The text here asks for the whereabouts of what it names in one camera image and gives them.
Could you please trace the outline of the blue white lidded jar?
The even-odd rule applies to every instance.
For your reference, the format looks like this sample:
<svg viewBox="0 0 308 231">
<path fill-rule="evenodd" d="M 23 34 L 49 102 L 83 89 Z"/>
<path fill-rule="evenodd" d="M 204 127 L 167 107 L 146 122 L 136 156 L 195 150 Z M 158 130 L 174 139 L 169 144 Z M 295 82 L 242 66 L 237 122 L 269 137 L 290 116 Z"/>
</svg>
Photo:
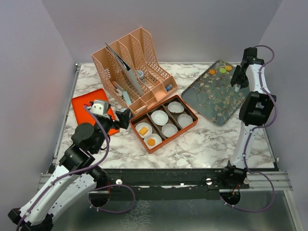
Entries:
<svg viewBox="0 0 308 231">
<path fill-rule="evenodd" d="M 138 78 L 138 80 L 143 82 L 145 78 L 144 72 L 142 70 L 136 70 L 136 77 Z"/>
</svg>

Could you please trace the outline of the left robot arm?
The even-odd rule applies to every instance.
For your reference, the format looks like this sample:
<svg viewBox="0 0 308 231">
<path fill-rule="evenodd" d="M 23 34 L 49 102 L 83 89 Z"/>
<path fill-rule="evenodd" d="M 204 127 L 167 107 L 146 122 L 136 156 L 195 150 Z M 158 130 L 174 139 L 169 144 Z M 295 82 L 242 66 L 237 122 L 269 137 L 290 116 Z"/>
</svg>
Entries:
<svg viewBox="0 0 308 231">
<path fill-rule="evenodd" d="M 47 182 L 27 204 L 9 212 L 8 217 L 18 231 L 50 231 L 53 222 L 80 196 L 112 187 L 99 165 L 109 153 L 109 130 L 127 129 L 130 110 L 117 111 L 118 119 L 113 120 L 100 112 L 98 105 L 85 105 L 84 109 L 95 124 L 86 122 L 75 128 L 72 145 Z"/>
</svg>

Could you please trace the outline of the white paper cupcake liner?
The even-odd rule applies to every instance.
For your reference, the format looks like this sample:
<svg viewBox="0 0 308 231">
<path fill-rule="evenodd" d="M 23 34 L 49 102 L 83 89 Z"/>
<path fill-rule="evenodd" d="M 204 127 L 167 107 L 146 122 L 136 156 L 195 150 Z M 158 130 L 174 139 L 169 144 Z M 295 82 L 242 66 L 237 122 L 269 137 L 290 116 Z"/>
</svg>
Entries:
<svg viewBox="0 0 308 231">
<path fill-rule="evenodd" d="M 156 141 L 156 144 L 155 144 L 155 146 L 157 146 L 157 145 L 159 145 L 161 142 L 162 142 L 162 138 L 158 135 L 158 134 L 151 134 L 151 135 L 149 135 L 149 136 L 146 136 L 145 138 L 144 138 L 144 143 L 146 144 L 146 146 L 149 148 L 149 149 L 152 149 L 152 148 L 154 148 L 155 146 L 148 146 L 148 144 L 147 144 L 147 140 L 148 139 L 150 139 L 150 138 L 152 138 L 152 139 L 155 139 L 155 141 Z"/>
<path fill-rule="evenodd" d="M 165 137 L 169 138 L 178 132 L 178 128 L 174 124 L 167 123 L 164 126 L 162 126 L 161 132 Z"/>
<path fill-rule="evenodd" d="M 148 128 L 148 132 L 147 132 L 144 136 L 142 136 L 142 135 L 139 133 L 139 130 L 140 130 L 142 127 L 147 127 L 147 128 Z M 135 127 L 135 129 L 136 129 L 136 131 L 137 131 L 137 134 L 138 134 L 141 138 L 143 138 L 143 139 L 144 139 L 146 136 L 151 135 L 152 132 L 153 132 L 153 129 L 152 129 L 151 125 L 148 124 L 148 123 L 145 123 L 145 122 L 142 122 L 142 123 L 137 124 L 136 127 Z"/>
<path fill-rule="evenodd" d="M 181 103 L 179 102 L 170 102 L 167 106 L 168 111 L 170 111 L 171 113 L 182 113 L 184 112 L 184 107 Z"/>
<path fill-rule="evenodd" d="M 155 124 L 159 126 L 164 126 L 169 120 L 167 113 L 162 110 L 154 111 L 151 114 L 151 119 Z"/>
<path fill-rule="evenodd" d="M 177 121 L 182 128 L 185 128 L 193 122 L 193 118 L 188 114 L 181 114 Z"/>
</svg>

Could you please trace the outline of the floral teal serving tray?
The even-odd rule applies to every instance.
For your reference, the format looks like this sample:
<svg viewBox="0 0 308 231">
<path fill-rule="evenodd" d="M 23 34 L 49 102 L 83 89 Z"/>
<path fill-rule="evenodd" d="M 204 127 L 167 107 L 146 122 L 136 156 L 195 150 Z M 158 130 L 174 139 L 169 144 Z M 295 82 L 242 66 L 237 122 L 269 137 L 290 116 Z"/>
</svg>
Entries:
<svg viewBox="0 0 308 231">
<path fill-rule="evenodd" d="M 232 70 L 220 73 L 219 69 L 227 65 L 230 65 Z M 210 75 L 210 69 L 216 73 Z M 250 92 L 248 87 L 236 92 L 231 86 L 234 70 L 235 67 L 230 63 L 216 61 L 182 92 L 181 98 L 212 123 L 218 126 L 226 124 Z"/>
</svg>

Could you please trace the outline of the green macaron cookie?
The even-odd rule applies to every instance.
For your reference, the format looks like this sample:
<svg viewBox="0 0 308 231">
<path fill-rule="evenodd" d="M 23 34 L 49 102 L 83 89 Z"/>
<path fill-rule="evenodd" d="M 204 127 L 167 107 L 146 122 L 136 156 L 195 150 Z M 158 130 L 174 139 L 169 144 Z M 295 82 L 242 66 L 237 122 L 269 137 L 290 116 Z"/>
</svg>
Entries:
<svg viewBox="0 0 308 231">
<path fill-rule="evenodd" d="M 223 73 L 223 74 L 227 72 L 227 70 L 225 68 L 220 68 L 219 71 L 220 71 L 220 73 Z"/>
</svg>

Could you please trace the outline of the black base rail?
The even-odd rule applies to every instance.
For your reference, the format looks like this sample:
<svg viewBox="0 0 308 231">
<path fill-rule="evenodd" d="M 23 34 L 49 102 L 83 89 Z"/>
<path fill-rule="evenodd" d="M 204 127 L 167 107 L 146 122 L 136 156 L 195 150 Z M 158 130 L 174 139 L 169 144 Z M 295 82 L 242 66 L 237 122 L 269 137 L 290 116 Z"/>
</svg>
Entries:
<svg viewBox="0 0 308 231">
<path fill-rule="evenodd" d="M 244 170 L 233 168 L 200 169 L 105 169 L 96 181 L 91 175 L 78 177 L 62 193 L 56 204 L 89 194 L 105 203 L 137 200 L 218 200 L 220 190 L 231 193 L 248 189 Z"/>
</svg>

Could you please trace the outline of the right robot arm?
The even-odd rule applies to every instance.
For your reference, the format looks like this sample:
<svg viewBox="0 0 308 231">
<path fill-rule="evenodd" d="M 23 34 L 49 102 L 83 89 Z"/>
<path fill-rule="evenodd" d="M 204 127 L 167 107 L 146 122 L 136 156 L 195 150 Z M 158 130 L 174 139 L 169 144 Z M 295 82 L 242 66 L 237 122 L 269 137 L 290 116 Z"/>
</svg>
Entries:
<svg viewBox="0 0 308 231">
<path fill-rule="evenodd" d="M 241 129 L 235 151 L 222 171 L 221 183 L 226 188 L 244 184 L 255 136 L 260 129 L 273 123 L 267 121 L 275 109 L 277 98 L 267 87 L 265 65 L 269 62 L 257 57 L 258 47 L 244 50 L 241 64 L 236 66 L 231 79 L 231 85 L 236 91 L 248 87 L 250 92 L 239 112 Z"/>
</svg>

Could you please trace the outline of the peach plastic desk organizer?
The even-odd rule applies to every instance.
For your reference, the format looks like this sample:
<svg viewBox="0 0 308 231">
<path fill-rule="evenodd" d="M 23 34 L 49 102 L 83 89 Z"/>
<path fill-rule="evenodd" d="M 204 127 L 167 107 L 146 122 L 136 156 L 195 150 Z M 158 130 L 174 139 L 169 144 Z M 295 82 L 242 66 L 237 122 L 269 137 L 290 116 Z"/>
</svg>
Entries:
<svg viewBox="0 0 308 231">
<path fill-rule="evenodd" d="M 140 96 L 106 45 L 92 54 L 103 88 L 121 106 L 129 108 L 133 117 L 159 105 L 177 91 L 174 77 L 158 63 L 152 35 L 144 28 L 140 27 L 108 45 L 130 66 L 135 75 L 136 70 L 144 72 L 143 82 L 136 77 L 144 92 Z M 168 84 L 173 85 L 170 91 L 166 91 Z M 124 101 L 123 91 L 128 92 L 131 105 Z"/>
</svg>

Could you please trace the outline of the orange tin lid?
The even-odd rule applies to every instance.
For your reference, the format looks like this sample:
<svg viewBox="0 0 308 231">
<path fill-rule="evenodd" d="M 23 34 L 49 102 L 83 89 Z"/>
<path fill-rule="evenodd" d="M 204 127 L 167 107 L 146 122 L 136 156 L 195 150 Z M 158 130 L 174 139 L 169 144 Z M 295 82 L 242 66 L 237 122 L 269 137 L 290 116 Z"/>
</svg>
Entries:
<svg viewBox="0 0 308 231">
<path fill-rule="evenodd" d="M 92 125 L 95 124 L 95 120 L 84 109 L 85 104 L 89 104 L 90 102 L 93 102 L 94 100 L 108 101 L 108 98 L 106 96 L 104 89 L 94 90 L 94 91 L 91 91 L 90 93 L 74 97 L 71 100 L 75 118 L 76 118 L 78 125 L 85 123 L 85 122 L 90 123 Z"/>
</svg>

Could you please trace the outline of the orange cookie tin box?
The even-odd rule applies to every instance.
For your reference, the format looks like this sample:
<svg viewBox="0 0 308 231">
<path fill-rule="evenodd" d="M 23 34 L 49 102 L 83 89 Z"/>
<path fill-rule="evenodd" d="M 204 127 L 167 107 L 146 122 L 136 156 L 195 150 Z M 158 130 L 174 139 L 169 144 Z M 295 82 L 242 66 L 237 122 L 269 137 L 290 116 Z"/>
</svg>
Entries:
<svg viewBox="0 0 308 231">
<path fill-rule="evenodd" d="M 178 95 L 171 97 L 130 121 L 132 130 L 149 154 L 193 128 L 196 114 Z"/>
</svg>

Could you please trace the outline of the round orange chip cookie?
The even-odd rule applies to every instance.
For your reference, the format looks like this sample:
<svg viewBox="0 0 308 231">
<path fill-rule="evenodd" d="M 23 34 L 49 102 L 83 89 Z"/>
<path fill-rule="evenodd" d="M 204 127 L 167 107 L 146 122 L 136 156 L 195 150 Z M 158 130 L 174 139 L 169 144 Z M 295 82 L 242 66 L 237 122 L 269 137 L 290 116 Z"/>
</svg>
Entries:
<svg viewBox="0 0 308 231">
<path fill-rule="evenodd" d="M 155 139 L 150 138 L 150 139 L 147 140 L 147 144 L 148 144 L 148 146 L 152 147 L 152 146 L 155 146 L 156 141 L 155 141 Z"/>
</svg>

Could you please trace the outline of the grey folder booklet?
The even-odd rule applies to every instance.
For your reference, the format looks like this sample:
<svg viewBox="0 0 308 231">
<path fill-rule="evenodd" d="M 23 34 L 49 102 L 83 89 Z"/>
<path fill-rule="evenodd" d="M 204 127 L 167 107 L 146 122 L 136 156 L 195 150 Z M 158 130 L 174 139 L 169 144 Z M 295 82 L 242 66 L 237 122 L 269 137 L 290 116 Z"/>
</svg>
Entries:
<svg viewBox="0 0 308 231">
<path fill-rule="evenodd" d="M 133 70 L 130 68 L 128 64 L 106 43 L 108 50 L 115 56 L 116 60 L 118 61 L 121 69 L 124 71 L 126 77 L 129 79 L 130 83 L 133 85 L 135 90 L 138 92 L 140 96 L 144 94 Z"/>
</svg>

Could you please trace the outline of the rectangular yellow cracker cookie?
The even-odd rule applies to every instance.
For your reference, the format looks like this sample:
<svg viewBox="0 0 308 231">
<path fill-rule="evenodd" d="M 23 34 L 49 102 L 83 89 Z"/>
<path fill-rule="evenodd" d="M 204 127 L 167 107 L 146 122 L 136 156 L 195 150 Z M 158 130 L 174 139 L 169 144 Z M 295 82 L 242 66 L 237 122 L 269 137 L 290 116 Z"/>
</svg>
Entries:
<svg viewBox="0 0 308 231">
<path fill-rule="evenodd" d="M 148 128 L 147 127 L 142 127 L 140 130 L 139 130 L 139 133 L 144 136 L 146 133 L 148 132 Z"/>
</svg>

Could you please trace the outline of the steel serving tongs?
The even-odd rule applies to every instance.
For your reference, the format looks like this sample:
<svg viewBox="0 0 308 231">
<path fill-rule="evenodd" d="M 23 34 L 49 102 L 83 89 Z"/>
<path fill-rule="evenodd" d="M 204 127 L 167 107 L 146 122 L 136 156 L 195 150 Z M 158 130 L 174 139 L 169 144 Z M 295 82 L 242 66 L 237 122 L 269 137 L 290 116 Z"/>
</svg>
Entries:
<svg viewBox="0 0 308 231">
<path fill-rule="evenodd" d="M 238 92 L 240 90 L 241 86 L 238 84 L 235 84 L 234 89 L 236 92 Z"/>
</svg>

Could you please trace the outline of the light blue eraser case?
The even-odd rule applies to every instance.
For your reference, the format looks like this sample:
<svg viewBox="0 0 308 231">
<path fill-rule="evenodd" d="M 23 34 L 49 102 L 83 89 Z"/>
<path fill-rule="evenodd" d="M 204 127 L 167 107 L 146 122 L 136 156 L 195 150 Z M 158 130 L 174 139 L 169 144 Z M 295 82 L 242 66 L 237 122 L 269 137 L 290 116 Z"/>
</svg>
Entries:
<svg viewBox="0 0 308 231">
<path fill-rule="evenodd" d="M 127 105 L 132 104 L 131 99 L 130 99 L 127 91 L 123 91 L 123 98 L 124 98 L 124 101 L 126 102 Z"/>
</svg>

